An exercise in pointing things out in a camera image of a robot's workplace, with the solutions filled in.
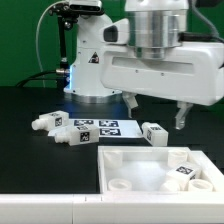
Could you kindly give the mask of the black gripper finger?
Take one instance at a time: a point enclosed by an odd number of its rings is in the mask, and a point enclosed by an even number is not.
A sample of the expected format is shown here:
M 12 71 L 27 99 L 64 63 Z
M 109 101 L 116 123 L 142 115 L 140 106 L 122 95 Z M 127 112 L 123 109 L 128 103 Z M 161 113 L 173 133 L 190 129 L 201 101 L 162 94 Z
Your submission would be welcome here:
M 192 107 L 193 107 L 192 103 L 183 102 L 183 101 L 177 102 L 177 108 L 179 109 L 179 111 L 177 112 L 175 116 L 175 128 L 177 130 L 181 130 L 185 127 L 185 120 L 186 120 L 187 114 L 189 113 Z
M 133 118 L 138 111 L 138 103 L 136 100 L 136 94 L 130 92 L 123 92 L 122 98 L 128 108 L 128 116 Z

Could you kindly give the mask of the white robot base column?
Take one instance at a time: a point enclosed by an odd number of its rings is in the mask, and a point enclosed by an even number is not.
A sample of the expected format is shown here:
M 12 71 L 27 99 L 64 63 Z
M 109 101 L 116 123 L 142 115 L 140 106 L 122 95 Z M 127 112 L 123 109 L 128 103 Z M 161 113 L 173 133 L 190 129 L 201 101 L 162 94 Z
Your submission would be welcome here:
M 82 103 L 108 103 L 120 99 L 120 91 L 105 88 L 100 81 L 104 44 L 99 39 L 99 30 L 111 24 L 107 15 L 79 17 L 76 59 L 70 66 L 70 82 L 64 88 L 66 97 Z

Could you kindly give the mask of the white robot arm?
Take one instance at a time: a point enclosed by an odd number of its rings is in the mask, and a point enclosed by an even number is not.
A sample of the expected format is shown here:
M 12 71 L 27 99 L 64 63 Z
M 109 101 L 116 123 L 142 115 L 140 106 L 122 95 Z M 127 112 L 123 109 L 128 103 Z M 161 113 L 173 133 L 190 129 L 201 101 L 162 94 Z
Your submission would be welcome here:
M 224 43 L 186 31 L 195 0 L 126 0 L 127 17 L 99 31 L 101 82 L 120 90 L 130 110 L 137 94 L 177 102 L 176 128 L 185 126 L 193 105 L 224 97 Z

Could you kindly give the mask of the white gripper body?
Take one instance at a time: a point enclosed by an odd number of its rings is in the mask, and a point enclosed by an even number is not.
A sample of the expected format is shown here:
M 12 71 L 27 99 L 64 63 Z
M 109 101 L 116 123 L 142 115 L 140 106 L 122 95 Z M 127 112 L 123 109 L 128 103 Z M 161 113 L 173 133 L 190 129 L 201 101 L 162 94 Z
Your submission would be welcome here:
M 103 49 L 101 81 L 107 88 L 210 106 L 224 98 L 224 45 L 184 42 L 162 60 L 135 56 L 131 47 Z

